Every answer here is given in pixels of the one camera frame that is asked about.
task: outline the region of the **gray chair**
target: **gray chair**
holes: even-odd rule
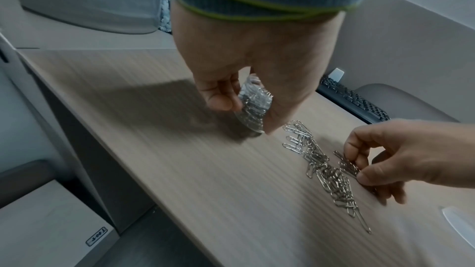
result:
[[[459,122],[419,98],[389,85],[369,84],[357,88],[355,92],[386,111],[392,119]]]

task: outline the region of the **pile of paper clips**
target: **pile of paper clips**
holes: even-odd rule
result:
[[[297,135],[297,137],[287,136],[286,139],[290,143],[282,145],[288,150],[303,155],[303,158],[307,160],[307,177],[313,178],[315,175],[325,192],[333,198],[335,205],[346,208],[348,215],[352,218],[356,216],[365,231],[371,234],[370,227],[356,205],[350,181],[344,175],[356,178],[359,172],[358,167],[346,160],[338,151],[335,151],[334,155],[340,159],[339,168],[331,166],[329,164],[330,158],[323,153],[315,139],[313,139],[312,132],[301,121],[291,121],[283,126],[283,129]]]

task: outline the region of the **keyboard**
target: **keyboard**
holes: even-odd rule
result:
[[[386,112],[327,76],[320,80],[317,93],[367,124],[390,119]]]

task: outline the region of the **wooden desk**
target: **wooden desk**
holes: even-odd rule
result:
[[[385,207],[354,182],[355,199],[373,230],[368,235],[316,179],[305,176],[304,159],[282,147],[286,132],[251,135],[232,114],[207,110],[175,50],[21,54],[218,264],[421,266],[408,250],[415,252],[418,241],[400,235],[405,224],[427,230],[430,240],[459,257],[474,251],[439,211],[456,205],[475,216],[473,191],[410,183],[408,205],[390,201]],[[350,131],[362,124],[317,94],[296,118],[328,154],[341,151]]]

